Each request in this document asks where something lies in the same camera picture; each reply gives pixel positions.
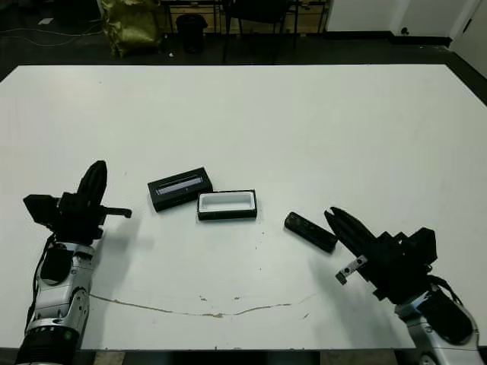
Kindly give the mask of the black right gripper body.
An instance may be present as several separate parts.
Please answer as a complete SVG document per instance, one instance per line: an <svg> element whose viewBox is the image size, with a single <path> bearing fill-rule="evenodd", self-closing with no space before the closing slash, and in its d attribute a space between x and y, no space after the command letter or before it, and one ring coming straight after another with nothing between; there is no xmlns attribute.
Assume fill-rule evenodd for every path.
<svg viewBox="0 0 487 365"><path fill-rule="evenodd" d="M411 236L384 232L370 234L339 234L339 240L356 259L336 274L340 284L358 272L375 287L374 296L391 303L406 303L430 288L428 273L432 264L432 232L417 231Z"/></svg>

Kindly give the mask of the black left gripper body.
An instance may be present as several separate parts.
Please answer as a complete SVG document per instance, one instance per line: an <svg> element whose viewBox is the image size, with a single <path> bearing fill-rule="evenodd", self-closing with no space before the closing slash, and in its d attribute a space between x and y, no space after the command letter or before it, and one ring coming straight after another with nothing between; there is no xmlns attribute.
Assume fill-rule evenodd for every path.
<svg viewBox="0 0 487 365"><path fill-rule="evenodd" d="M92 244L102 237L107 216L132 216L131 209L102 205L102 198L102 195L64 192L54 205L47 227L58 241Z"/></svg>

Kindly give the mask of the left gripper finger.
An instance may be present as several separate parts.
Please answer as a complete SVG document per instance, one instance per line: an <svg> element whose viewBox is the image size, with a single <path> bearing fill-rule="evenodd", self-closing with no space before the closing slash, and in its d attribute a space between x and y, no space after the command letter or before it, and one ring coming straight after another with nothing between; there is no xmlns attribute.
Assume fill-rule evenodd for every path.
<svg viewBox="0 0 487 365"><path fill-rule="evenodd" d="M107 187L107 165L104 160L94 163L94 171L91 181L91 201L94 205L100 205Z"/></svg>
<svg viewBox="0 0 487 365"><path fill-rule="evenodd" d="M92 205L100 203L98 170L100 161L96 161L88 167L88 170L81 178L77 194L86 198Z"/></svg>

